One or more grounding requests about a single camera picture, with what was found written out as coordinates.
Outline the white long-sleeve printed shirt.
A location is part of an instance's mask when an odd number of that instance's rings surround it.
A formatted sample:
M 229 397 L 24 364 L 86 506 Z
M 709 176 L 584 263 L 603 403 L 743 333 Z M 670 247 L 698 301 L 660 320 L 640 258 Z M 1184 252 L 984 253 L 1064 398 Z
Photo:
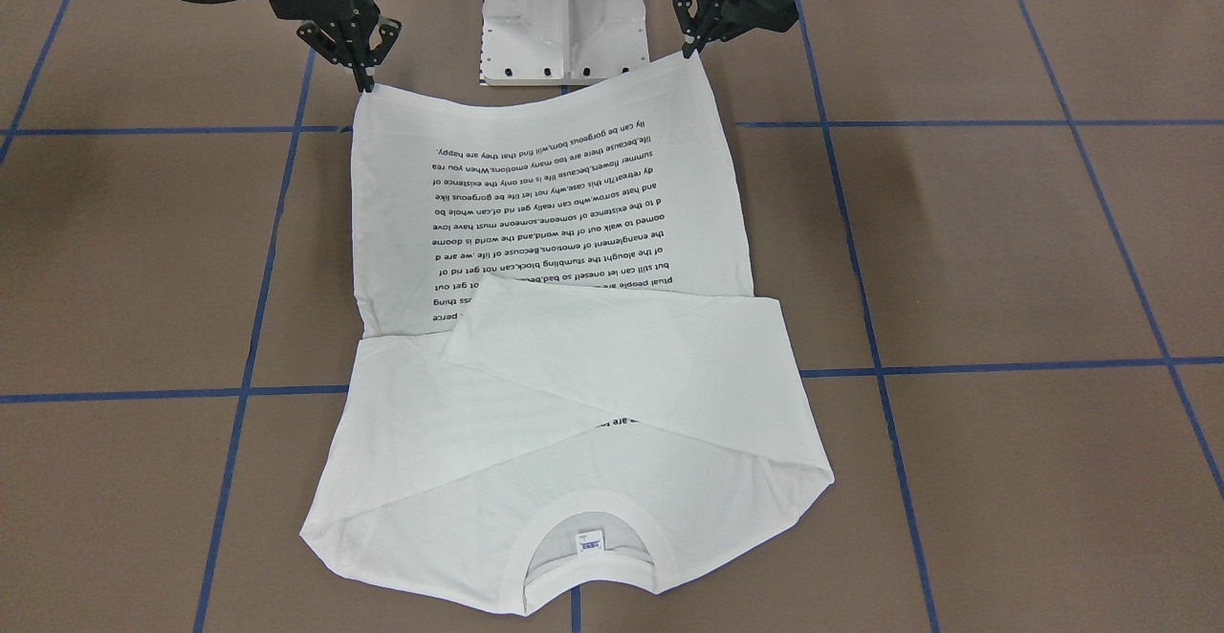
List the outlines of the white long-sleeve printed shirt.
M 832 485 L 699 58 L 517 107 L 375 88 L 351 242 L 364 334 L 300 530 L 337 575 L 519 616 L 659 594 Z

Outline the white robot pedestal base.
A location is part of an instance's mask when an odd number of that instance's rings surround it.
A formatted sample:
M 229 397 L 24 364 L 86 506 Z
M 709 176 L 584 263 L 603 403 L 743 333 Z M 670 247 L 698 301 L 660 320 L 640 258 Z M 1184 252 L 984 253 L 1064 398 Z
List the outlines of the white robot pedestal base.
M 482 84 L 592 84 L 647 65 L 644 0 L 483 0 Z

